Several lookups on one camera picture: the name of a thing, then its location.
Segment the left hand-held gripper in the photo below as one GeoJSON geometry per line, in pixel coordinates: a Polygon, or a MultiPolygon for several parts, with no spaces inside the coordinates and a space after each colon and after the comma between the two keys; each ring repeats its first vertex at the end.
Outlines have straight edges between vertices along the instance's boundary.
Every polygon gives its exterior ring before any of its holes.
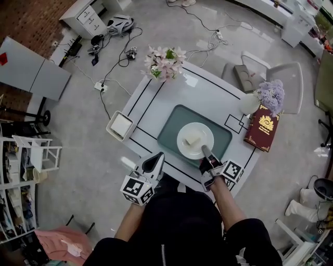
{"type": "Polygon", "coordinates": [[[127,201],[139,206],[149,202],[159,182],[164,160],[165,154],[159,152],[155,156],[144,156],[137,162],[130,174],[125,176],[120,189],[127,201]]]}

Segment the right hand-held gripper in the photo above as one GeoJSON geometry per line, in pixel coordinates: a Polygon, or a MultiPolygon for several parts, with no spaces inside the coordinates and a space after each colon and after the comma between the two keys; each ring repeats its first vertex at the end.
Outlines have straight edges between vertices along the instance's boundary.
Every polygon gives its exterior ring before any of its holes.
{"type": "Polygon", "coordinates": [[[216,161],[215,155],[207,145],[201,147],[205,158],[202,159],[199,170],[201,172],[200,182],[205,191],[210,190],[210,186],[214,183],[217,177],[221,177],[227,187],[231,190],[240,180],[244,173],[244,168],[236,164],[232,160],[225,162],[216,161]]]}

